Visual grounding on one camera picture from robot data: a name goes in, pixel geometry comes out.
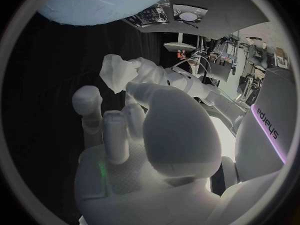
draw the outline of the machine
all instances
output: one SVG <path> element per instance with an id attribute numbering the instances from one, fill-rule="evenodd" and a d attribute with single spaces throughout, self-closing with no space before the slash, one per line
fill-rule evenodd
<path id="1" fill-rule="evenodd" d="M 141 57 L 110 54 L 100 76 L 115 93 L 125 90 L 126 101 L 122 111 L 102 117 L 96 87 L 73 95 L 86 148 L 75 179 L 82 225 L 227 225 L 262 197 L 286 162 L 297 110 L 287 69 L 267 70 L 247 113 L 217 87 Z M 194 97 L 231 123 L 236 163 L 221 156 L 218 133 Z M 221 196 L 206 189 L 220 166 Z"/>

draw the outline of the white cloth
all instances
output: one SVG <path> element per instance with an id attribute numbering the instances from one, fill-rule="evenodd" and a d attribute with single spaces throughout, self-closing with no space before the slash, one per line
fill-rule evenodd
<path id="1" fill-rule="evenodd" d="M 100 77 L 115 94 L 121 92 L 126 84 L 138 76 L 139 64 L 124 61 L 119 55 L 108 54 L 104 57 Z"/>

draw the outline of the purple light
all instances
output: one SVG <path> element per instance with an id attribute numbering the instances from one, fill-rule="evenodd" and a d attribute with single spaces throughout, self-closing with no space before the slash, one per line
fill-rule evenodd
<path id="1" fill-rule="evenodd" d="M 266 135 L 266 137 L 269 139 L 270 143 L 272 144 L 273 148 L 275 149 L 276 153 L 278 154 L 278 156 L 280 157 L 281 161 L 286 164 L 286 158 L 285 156 L 279 151 L 278 146 L 276 145 L 276 142 L 272 139 L 272 137 L 270 137 L 269 133 L 266 131 L 266 127 L 263 126 L 261 124 L 261 120 L 258 118 L 258 115 L 254 109 L 254 105 L 251 106 L 251 111 L 256 119 L 256 121 L 258 122 L 258 124 L 260 125 L 261 129 L 264 131 L 264 134 Z"/>

